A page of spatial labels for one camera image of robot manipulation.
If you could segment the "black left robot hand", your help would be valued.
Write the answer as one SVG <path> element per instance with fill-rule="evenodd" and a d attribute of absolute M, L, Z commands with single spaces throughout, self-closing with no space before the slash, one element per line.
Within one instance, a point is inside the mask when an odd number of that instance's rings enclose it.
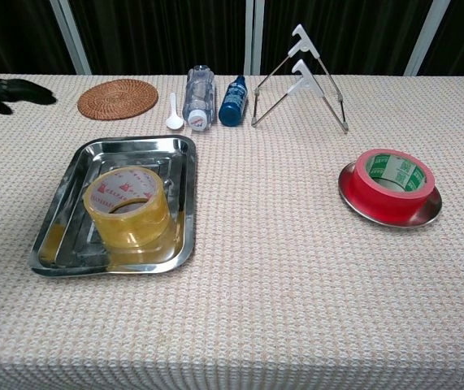
<path fill-rule="evenodd" d="M 31 102 L 37 105 L 52 105 L 57 98 L 49 89 L 23 79 L 0 79 L 0 115 L 11 115 L 7 102 Z"/>

